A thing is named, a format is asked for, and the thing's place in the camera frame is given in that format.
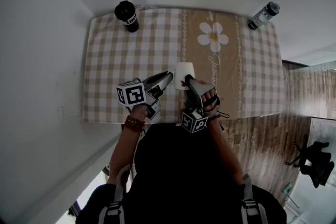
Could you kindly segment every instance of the wooden floor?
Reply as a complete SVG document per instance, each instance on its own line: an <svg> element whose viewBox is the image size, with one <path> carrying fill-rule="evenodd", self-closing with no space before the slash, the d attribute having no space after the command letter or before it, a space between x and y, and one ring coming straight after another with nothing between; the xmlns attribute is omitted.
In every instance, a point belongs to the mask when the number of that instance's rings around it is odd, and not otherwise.
<svg viewBox="0 0 336 224"><path fill-rule="evenodd" d="M310 117L336 119L336 71L293 73L301 66L283 63L286 108L281 114L222 120L226 135L254 185L271 192L281 204L284 187L299 170L285 165L298 151L293 142L307 142Z"/></svg>

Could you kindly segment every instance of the flower center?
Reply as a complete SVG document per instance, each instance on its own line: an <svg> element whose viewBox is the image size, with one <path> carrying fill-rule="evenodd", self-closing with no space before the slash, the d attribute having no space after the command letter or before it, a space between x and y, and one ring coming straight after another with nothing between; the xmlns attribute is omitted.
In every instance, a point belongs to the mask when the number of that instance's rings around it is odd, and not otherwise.
<svg viewBox="0 0 336 224"><path fill-rule="evenodd" d="M209 32L208 37L211 41L218 41L217 32Z"/></svg>

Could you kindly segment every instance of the person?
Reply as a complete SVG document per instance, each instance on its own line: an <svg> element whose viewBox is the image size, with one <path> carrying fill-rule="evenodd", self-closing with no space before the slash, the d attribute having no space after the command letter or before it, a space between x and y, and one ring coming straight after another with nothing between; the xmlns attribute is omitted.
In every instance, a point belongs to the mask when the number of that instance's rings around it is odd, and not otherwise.
<svg viewBox="0 0 336 224"><path fill-rule="evenodd" d="M202 102L215 94L214 89L206 92ZM206 128L196 133L176 124L154 124L138 143L141 129L136 126L146 115L146 106L133 108L112 154L109 179L92 193L76 223L243 223L244 172L218 117L210 117ZM137 175L125 193L129 172L123 170L133 157ZM115 202L118 181L120 203ZM256 186L252 189L268 223L286 223L286 213L274 196ZM117 210L108 213L113 206Z"/></svg>

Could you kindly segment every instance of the black and white cube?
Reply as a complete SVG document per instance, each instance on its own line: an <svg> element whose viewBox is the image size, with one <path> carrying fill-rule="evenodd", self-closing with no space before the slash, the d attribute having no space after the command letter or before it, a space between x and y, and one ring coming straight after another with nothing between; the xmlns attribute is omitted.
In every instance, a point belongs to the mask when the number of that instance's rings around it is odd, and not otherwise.
<svg viewBox="0 0 336 224"><path fill-rule="evenodd" d="M146 92L142 82L126 81L117 86L119 103L125 106L146 103Z"/></svg>
<svg viewBox="0 0 336 224"><path fill-rule="evenodd" d="M195 133L197 131L202 130L205 127L206 121L209 117L201 118L196 120L195 118L189 116L188 114L182 114L182 122L181 125L184 127L188 132Z"/></svg>

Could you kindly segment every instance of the white flower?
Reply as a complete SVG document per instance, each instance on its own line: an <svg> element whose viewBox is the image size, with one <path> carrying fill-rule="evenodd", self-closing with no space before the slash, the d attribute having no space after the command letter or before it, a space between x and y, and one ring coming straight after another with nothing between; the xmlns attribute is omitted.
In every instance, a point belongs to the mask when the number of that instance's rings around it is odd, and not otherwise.
<svg viewBox="0 0 336 224"><path fill-rule="evenodd" d="M219 52L220 45L226 45L229 42L229 38L226 35L221 35L223 28L220 23L215 22L211 26L207 23L200 23L201 31L205 35L199 35L197 41L201 45L209 45L212 52Z"/></svg>

